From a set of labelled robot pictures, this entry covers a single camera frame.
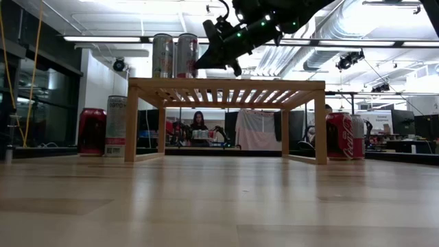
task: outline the slatted tabletop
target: slatted tabletop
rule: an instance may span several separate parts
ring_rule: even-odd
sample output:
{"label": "slatted tabletop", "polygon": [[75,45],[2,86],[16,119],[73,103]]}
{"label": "slatted tabletop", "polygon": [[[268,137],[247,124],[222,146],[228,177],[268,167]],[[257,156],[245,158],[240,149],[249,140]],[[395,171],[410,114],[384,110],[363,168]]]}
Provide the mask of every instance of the slatted tabletop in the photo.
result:
{"label": "slatted tabletop", "polygon": [[131,78],[153,106],[293,109],[324,90],[322,81]]}

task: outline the table leg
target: table leg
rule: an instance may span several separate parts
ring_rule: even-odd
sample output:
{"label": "table leg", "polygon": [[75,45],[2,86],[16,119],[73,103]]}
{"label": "table leg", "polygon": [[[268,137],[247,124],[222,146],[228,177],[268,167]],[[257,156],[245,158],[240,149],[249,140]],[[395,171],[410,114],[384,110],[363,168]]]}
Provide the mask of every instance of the table leg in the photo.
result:
{"label": "table leg", "polygon": [[289,155],[289,110],[282,110],[282,155]]}
{"label": "table leg", "polygon": [[314,109],[316,111],[316,163],[318,165],[328,163],[327,122],[324,104],[324,91],[321,90],[316,93],[314,99]]}
{"label": "table leg", "polygon": [[137,149],[137,104],[139,89],[128,88],[128,99],[126,104],[126,144],[125,162],[135,162]]}
{"label": "table leg", "polygon": [[166,142],[166,109],[158,110],[158,152],[165,153]]}

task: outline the soda can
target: soda can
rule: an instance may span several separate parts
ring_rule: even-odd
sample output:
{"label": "soda can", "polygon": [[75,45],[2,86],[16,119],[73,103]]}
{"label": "soda can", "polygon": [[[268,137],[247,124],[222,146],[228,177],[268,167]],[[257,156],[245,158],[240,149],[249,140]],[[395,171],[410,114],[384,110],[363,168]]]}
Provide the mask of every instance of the soda can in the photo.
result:
{"label": "soda can", "polygon": [[124,96],[108,96],[105,155],[123,157],[126,141],[126,102]]}
{"label": "soda can", "polygon": [[198,59],[198,37],[194,34],[181,34],[177,43],[177,78],[197,78],[194,64]]}
{"label": "soda can", "polygon": [[192,130],[192,139],[198,139],[198,130]]}
{"label": "soda can", "polygon": [[328,157],[335,160],[353,158],[352,119],[348,113],[329,113],[327,115]]}
{"label": "soda can", "polygon": [[173,78],[174,42],[169,34],[156,34],[152,41],[152,77]]}
{"label": "soda can", "polygon": [[366,154],[366,146],[364,144],[364,122],[360,115],[351,115],[353,143],[354,143],[354,159],[363,159]]}
{"label": "soda can", "polygon": [[78,130],[78,154],[102,156],[105,152],[107,114],[104,109],[84,108]]}

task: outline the white cloth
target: white cloth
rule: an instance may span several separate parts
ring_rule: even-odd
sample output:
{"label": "white cloth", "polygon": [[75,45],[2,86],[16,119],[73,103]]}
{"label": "white cloth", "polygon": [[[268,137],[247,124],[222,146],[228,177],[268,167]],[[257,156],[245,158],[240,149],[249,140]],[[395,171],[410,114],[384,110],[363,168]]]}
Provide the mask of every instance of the white cloth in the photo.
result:
{"label": "white cloth", "polygon": [[274,113],[240,110],[236,123],[236,144],[242,150],[281,151],[274,133]]}

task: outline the wooden floor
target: wooden floor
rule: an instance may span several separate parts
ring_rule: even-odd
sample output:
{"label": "wooden floor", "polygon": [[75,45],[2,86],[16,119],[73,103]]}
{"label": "wooden floor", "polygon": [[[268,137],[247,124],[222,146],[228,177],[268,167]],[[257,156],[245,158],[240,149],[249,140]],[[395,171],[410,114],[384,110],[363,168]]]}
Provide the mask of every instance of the wooden floor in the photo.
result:
{"label": "wooden floor", "polygon": [[56,157],[0,165],[4,247],[439,246],[439,168]]}

